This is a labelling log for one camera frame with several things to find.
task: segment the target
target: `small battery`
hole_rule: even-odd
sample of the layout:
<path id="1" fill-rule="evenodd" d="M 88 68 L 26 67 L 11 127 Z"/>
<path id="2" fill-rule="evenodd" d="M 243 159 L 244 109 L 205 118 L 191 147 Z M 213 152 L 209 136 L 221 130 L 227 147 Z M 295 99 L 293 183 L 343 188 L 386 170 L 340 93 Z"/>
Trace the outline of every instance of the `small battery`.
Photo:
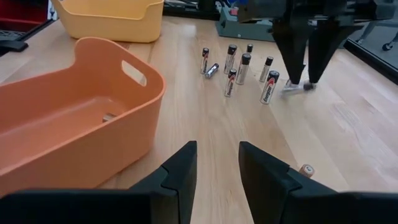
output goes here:
<path id="1" fill-rule="evenodd" d="M 238 47 L 234 44 L 231 44 L 228 46 L 228 51 L 225 59 L 225 66 L 224 66 L 224 73 L 229 74 L 229 71 L 232 69 L 234 66 L 234 58 L 235 58 L 235 53 L 236 49 Z"/>
<path id="2" fill-rule="evenodd" d="M 241 64 L 239 65 L 238 76 L 236 77 L 236 84 L 243 85 L 244 79 L 248 74 L 251 56 L 248 53 L 242 54 Z"/>
<path id="3" fill-rule="evenodd" d="M 201 64 L 200 64 L 200 73 L 205 74 L 207 71 L 207 60 L 209 58 L 209 49 L 204 48 L 201 51 Z"/>
<path id="4" fill-rule="evenodd" d="M 251 54 L 252 51 L 253 51 L 253 45 L 248 44 L 248 46 L 246 47 L 246 53 Z"/>
<path id="5" fill-rule="evenodd" d="M 236 78 L 236 69 L 231 69 L 228 74 L 228 80 L 226 81 L 224 96 L 231 97 L 232 89 Z"/>
<path id="6" fill-rule="evenodd" d="M 211 78 L 217 71 L 218 67 L 220 67 L 217 63 L 215 63 L 211 68 L 205 73 L 205 78 Z"/>
<path id="7" fill-rule="evenodd" d="M 267 105 L 271 101 L 272 94 L 275 90 L 276 82 L 279 78 L 279 72 L 270 71 L 268 74 L 267 82 L 264 85 L 264 90 L 261 94 L 260 102 Z"/>
<path id="8" fill-rule="evenodd" d="M 298 172 L 308 178 L 311 178 L 313 176 L 313 174 L 315 173 L 315 169 L 312 168 L 312 166 L 310 166 L 308 164 L 304 164 Z"/>
<path id="9" fill-rule="evenodd" d="M 269 68 L 272 65 L 272 62 L 274 61 L 273 57 L 267 57 L 266 63 L 264 64 L 264 68 L 262 69 L 261 75 L 260 75 L 260 82 L 265 82 L 268 72 L 269 72 Z"/>

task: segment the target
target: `standing battery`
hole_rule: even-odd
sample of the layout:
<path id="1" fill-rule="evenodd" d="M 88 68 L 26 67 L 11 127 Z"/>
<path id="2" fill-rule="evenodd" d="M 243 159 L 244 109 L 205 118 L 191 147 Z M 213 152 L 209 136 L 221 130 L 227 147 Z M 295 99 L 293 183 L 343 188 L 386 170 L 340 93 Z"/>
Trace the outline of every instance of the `standing battery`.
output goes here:
<path id="1" fill-rule="evenodd" d="M 272 94 L 275 90 L 276 82 L 279 78 L 279 72 L 270 71 L 268 74 L 267 82 L 261 94 L 260 102 L 267 105 L 271 101 Z"/>
<path id="2" fill-rule="evenodd" d="M 228 46 L 228 51 L 225 59 L 225 66 L 224 66 L 224 73 L 229 74 L 229 71 L 232 69 L 234 66 L 234 58 L 235 58 L 235 53 L 236 49 L 238 47 L 234 44 L 231 44 Z"/>
<path id="3" fill-rule="evenodd" d="M 225 91 L 224 91 L 224 96 L 226 97 L 231 97 L 232 95 L 232 89 L 234 87 L 234 82 L 236 78 L 236 69 L 231 69 L 228 74 L 228 79 L 226 81 L 226 86 L 225 86 Z"/>
<path id="4" fill-rule="evenodd" d="M 201 51 L 201 64 L 200 64 L 200 73 L 205 74 L 207 71 L 207 60 L 209 58 L 209 49 L 203 48 Z"/>
<path id="5" fill-rule="evenodd" d="M 251 59 L 250 54 L 247 53 L 242 54 L 242 59 L 238 70 L 238 76 L 236 77 L 236 84 L 243 85 L 244 79 L 248 74 L 250 59 Z"/>
<path id="6" fill-rule="evenodd" d="M 248 44 L 248 46 L 246 47 L 246 53 L 251 54 L 252 51 L 253 51 L 253 45 Z"/>
<path id="7" fill-rule="evenodd" d="M 272 62 L 274 61 L 273 57 L 267 57 L 266 63 L 264 64 L 264 68 L 262 69 L 261 75 L 260 75 L 260 82 L 265 82 L 268 72 L 269 72 L 269 68 L 272 65 Z"/>

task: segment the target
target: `black machine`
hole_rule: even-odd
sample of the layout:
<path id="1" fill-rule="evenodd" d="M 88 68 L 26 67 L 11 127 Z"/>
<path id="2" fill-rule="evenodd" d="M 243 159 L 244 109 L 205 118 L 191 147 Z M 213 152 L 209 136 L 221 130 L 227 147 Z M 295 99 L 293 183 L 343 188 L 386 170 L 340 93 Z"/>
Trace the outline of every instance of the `black machine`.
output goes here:
<path id="1" fill-rule="evenodd" d="M 255 224 L 397 223 L 398 194 L 338 193 L 248 142 L 241 180 Z M 128 190 L 23 190 L 0 198 L 0 223 L 189 224 L 197 143 L 188 142 Z"/>
<path id="2" fill-rule="evenodd" d="M 190 223 L 197 143 L 128 190 L 23 190 L 0 198 L 0 223 Z"/>
<path id="3" fill-rule="evenodd" d="M 290 81 L 287 90 L 300 82 L 308 41 L 309 82 L 316 87 L 338 46 L 360 22 L 391 19 L 394 0 L 241 0 L 238 21 L 273 18 L 272 36 L 282 54 Z"/>
<path id="4" fill-rule="evenodd" d="M 398 222 L 398 194 L 335 192 L 248 142 L 239 167 L 255 224 Z"/>

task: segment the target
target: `orange plastic bin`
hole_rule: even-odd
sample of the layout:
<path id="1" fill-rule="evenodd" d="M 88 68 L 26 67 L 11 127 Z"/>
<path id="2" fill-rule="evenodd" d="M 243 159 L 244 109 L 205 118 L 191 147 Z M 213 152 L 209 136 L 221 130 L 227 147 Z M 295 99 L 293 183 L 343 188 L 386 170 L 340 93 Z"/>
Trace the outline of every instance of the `orange plastic bin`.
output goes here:
<path id="1" fill-rule="evenodd" d="M 118 44 L 84 38 L 64 70 L 0 86 L 0 195 L 98 186 L 153 145 L 163 77 Z M 129 63 L 142 86 L 122 69 Z M 103 123 L 107 113 L 115 118 Z"/>

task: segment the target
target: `energizer logo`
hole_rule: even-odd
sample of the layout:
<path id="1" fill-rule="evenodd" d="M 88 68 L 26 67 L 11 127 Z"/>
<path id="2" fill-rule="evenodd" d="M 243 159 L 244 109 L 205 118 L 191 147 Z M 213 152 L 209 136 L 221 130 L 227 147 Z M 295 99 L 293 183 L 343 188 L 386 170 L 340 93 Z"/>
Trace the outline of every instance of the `energizer logo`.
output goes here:
<path id="1" fill-rule="evenodd" d="M 275 84 L 275 78 L 271 78 L 267 84 L 267 93 L 266 93 L 266 96 L 264 97 L 265 102 L 268 102 L 268 99 L 271 97 L 271 93 L 272 93 L 272 89 L 274 88 L 274 84 Z"/>

